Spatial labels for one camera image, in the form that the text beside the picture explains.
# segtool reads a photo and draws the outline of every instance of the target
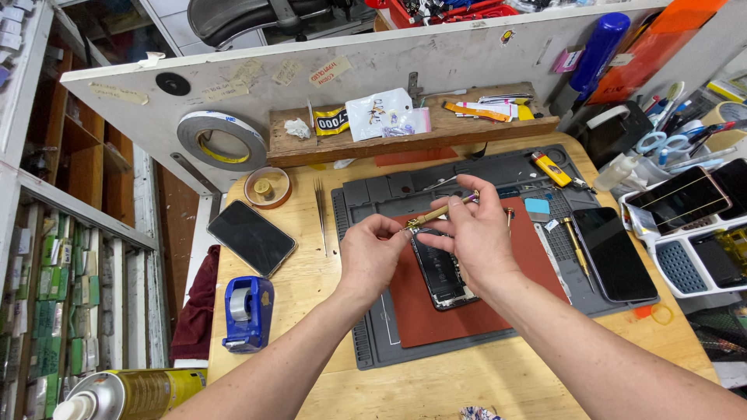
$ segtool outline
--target yellow lighter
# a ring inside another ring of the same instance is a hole
[[[570,181],[571,177],[566,175],[565,172],[555,164],[549,157],[544,153],[534,152],[532,153],[532,160],[559,186],[565,187]]]

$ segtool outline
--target white partition board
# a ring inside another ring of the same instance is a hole
[[[376,92],[406,87],[410,72],[418,72],[425,93],[473,86],[530,81],[547,99],[562,75],[550,71],[566,47],[583,44],[594,22],[613,11],[626,13],[633,24],[666,6],[669,0],[634,0],[594,7],[575,7],[545,13],[507,16],[474,22],[360,34],[237,51],[161,60],[141,68],[138,64],[70,72],[62,83],[94,111],[131,138],[168,170],[201,195],[209,191],[171,159],[180,152],[222,192],[244,173],[220,170],[189,155],[176,137],[180,119],[193,111],[232,114],[253,126],[268,139],[269,110],[342,104]],[[506,43],[501,37],[512,30]],[[322,87],[309,77],[335,57],[347,57],[352,69]],[[202,90],[229,81],[236,67],[250,58],[262,62],[251,79],[249,93],[208,102]],[[272,79],[283,60],[294,60],[302,69],[285,86]],[[186,96],[172,96],[155,83],[161,72],[175,72],[191,84]],[[146,93],[149,101],[136,105],[99,97],[90,91],[96,82]]]

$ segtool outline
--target gold screwdriver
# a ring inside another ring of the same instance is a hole
[[[472,191],[472,194],[462,198],[462,203],[467,204],[470,201],[474,201],[478,197],[480,197],[480,192],[478,190]],[[400,229],[400,231],[423,226],[426,222],[430,222],[433,219],[437,219],[443,216],[444,214],[447,214],[448,212],[449,212],[449,205],[447,204],[439,209],[433,210],[432,212],[424,216],[417,216],[415,219],[408,220],[405,227]]]
[[[573,244],[573,251],[576,253],[576,259],[578,259],[578,264],[581,266],[581,270],[586,275],[586,278],[589,281],[589,285],[592,287],[592,293],[596,294],[597,292],[594,290],[594,283],[592,282],[592,277],[589,275],[589,263],[586,262],[586,258],[583,256],[583,251],[581,250],[581,247],[578,245],[578,241],[576,240],[576,235],[573,233],[573,226],[571,226],[571,218],[570,217],[564,217],[563,219],[560,219],[560,223],[565,225],[565,229],[568,230],[568,237],[571,239],[571,243]]]

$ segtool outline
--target scissors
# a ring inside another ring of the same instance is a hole
[[[689,152],[694,144],[690,144],[686,135],[673,135],[667,137],[665,132],[650,132],[636,143],[636,152],[643,155],[658,155],[662,150],[670,152]]]

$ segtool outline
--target hand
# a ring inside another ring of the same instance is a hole
[[[448,234],[417,235],[416,240],[430,247],[452,253],[459,267],[467,272],[465,280],[470,290],[480,296],[503,274],[521,273],[511,251],[508,220],[500,205],[495,186],[472,175],[458,175],[456,182],[468,190],[480,192],[480,204],[466,205],[457,196],[442,197],[432,203],[432,209],[449,205],[449,220],[432,220],[430,227]]]
[[[412,238],[409,230],[400,229],[400,224],[381,214],[368,216],[348,229],[342,240],[342,276],[337,290],[352,292],[368,306],[374,304],[391,282],[400,253]]]

